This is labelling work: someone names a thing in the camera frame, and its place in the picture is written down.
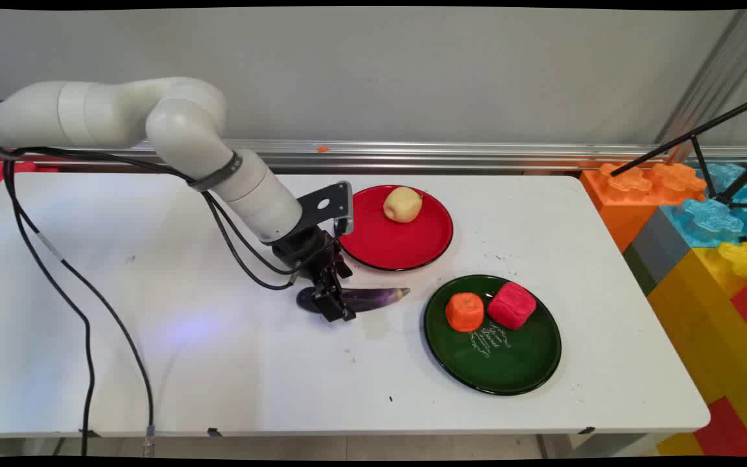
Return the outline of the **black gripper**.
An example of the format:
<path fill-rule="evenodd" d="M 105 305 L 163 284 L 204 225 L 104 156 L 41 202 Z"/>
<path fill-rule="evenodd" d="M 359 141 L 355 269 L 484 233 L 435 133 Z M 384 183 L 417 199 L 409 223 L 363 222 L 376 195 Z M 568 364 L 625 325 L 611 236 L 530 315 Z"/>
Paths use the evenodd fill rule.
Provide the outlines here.
<path fill-rule="evenodd" d="M 272 252 L 303 278 L 314 281 L 313 302 L 321 307 L 328 322 L 356 319 L 356 312 L 345 302 L 343 287 L 335 278 L 345 278 L 345 262 L 338 239 L 345 234 L 345 224 L 335 226 L 332 235 L 318 226 L 288 234 L 272 243 Z"/>

